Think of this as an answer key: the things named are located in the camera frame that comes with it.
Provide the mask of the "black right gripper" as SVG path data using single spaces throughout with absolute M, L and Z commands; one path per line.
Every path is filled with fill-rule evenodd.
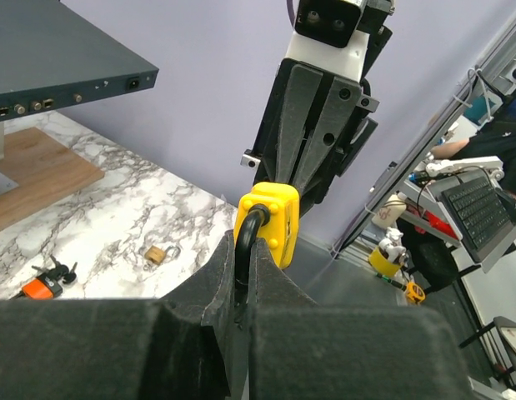
M 355 82 L 284 56 L 241 164 L 254 170 L 256 183 L 295 187 L 305 214 L 323 201 L 378 126 L 369 116 L 378 105 L 366 77 Z

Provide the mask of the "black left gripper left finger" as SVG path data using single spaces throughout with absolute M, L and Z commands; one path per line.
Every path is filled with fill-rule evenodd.
M 0 399 L 223 399 L 234 239 L 157 299 L 0 301 Z

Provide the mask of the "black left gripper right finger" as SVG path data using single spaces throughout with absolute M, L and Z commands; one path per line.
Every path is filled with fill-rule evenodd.
M 252 399 L 470 399 L 451 327 L 426 307 L 322 306 L 258 239 L 249 261 Z

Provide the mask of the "yellow padlock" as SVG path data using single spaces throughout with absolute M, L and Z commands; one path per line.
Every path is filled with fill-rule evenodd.
M 293 259 L 298 238 L 300 196 L 284 183 L 259 182 L 241 197 L 233 229 L 235 279 L 246 286 L 249 280 L 251 250 L 262 238 L 274 264 L 287 268 Z

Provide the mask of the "orange padlock black keys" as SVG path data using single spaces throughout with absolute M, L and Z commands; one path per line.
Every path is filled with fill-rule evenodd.
M 59 262 L 52 254 L 49 255 L 53 262 L 53 268 L 32 266 L 32 269 L 39 273 L 46 273 L 49 278 L 65 285 L 73 284 L 77 279 L 76 268 L 78 263 L 75 262 L 71 267 Z

